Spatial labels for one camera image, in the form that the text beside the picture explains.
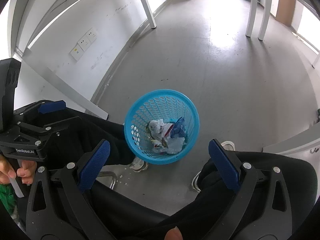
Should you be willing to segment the person's left hand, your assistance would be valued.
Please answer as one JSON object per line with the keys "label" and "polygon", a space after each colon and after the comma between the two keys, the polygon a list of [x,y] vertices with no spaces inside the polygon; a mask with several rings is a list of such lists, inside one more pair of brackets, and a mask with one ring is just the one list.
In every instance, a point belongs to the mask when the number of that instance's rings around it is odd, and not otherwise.
{"label": "person's left hand", "polygon": [[23,184],[31,185],[34,181],[37,163],[34,161],[23,160],[22,166],[15,171],[7,159],[1,155],[0,160],[0,183],[10,184],[10,179],[20,177]]}

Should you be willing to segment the person's right hand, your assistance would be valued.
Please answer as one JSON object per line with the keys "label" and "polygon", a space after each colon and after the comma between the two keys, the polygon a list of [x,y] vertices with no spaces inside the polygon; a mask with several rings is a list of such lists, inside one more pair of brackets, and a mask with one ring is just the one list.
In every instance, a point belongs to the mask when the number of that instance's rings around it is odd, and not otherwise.
{"label": "person's right hand", "polygon": [[164,240],[183,240],[183,237],[178,227],[174,227],[167,232]]}

